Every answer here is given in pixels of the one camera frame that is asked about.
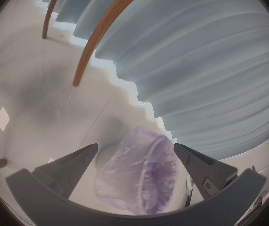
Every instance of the crumpled plastic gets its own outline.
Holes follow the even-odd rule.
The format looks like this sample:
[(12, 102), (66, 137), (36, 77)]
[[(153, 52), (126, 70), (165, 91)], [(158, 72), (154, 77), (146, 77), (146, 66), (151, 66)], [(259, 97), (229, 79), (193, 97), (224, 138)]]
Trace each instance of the crumpled plastic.
[(173, 144), (163, 135), (137, 127), (95, 177), (95, 195), (135, 215), (163, 213), (178, 179)]

